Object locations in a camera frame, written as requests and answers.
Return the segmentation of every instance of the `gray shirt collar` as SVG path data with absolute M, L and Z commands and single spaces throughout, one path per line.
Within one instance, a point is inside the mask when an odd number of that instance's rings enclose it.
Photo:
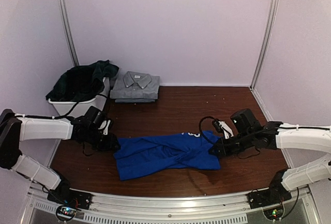
M 140 88 L 146 88 L 146 86 L 152 81 L 152 78 L 150 74 L 128 71 L 124 75 L 123 81 L 127 88 L 132 86 L 134 83 L 137 83 Z

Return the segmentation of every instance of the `white label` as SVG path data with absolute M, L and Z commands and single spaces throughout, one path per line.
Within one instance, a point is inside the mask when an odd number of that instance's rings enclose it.
M 197 137 L 197 138 L 200 137 L 199 133 L 195 134 L 195 133 L 188 132 L 187 134 L 190 135 L 190 136 Z

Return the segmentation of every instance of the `zip tie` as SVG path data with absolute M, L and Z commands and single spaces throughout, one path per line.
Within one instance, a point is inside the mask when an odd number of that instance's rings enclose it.
M 37 169 L 36 173 L 30 178 L 31 181 L 33 181 L 35 179 L 35 176 L 38 174 L 40 168 L 41 168 L 41 165 L 38 163 L 38 169 Z

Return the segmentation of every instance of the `white basket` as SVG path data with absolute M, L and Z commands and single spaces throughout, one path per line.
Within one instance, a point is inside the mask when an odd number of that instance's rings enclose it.
M 104 90 L 100 93 L 105 96 L 108 96 L 110 91 L 110 82 L 109 78 L 103 78 Z M 72 106 L 75 104 L 73 101 L 51 101 L 48 99 L 48 102 L 54 106 L 59 115 L 64 115 L 69 112 Z M 83 101 L 77 104 L 77 106 L 73 109 L 73 111 L 69 114 L 69 116 L 79 117 L 84 115 L 90 106 L 94 106 L 100 110 L 103 110 L 104 104 L 106 102 L 106 98 L 103 96 L 96 96 L 95 98 L 89 101 Z

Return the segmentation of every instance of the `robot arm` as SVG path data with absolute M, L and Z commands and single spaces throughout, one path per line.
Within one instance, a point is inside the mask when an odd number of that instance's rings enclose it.
M 220 139 L 210 153 L 220 157 L 237 154 L 247 148 L 284 149 L 298 148 L 327 153 L 320 159 L 293 169 L 276 173 L 265 191 L 248 194 L 251 207 L 262 207 L 291 198 L 289 191 L 322 179 L 331 177 L 331 127 L 307 127 L 282 122 L 268 122 L 261 126 L 251 110 L 244 109 L 234 113 L 231 120 L 238 135 Z
M 23 154 L 19 143 L 32 139 L 62 139 L 87 142 L 97 151 L 119 149 L 117 138 L 108 134 L 111 120 L 90 107 L 84 116 L 61 119 L 18 115 L 6 109 L 0 116 L 0 167 L 16 171 L 46 187 L 57 200 L 70 202 L 69 182 L 59 173 Z

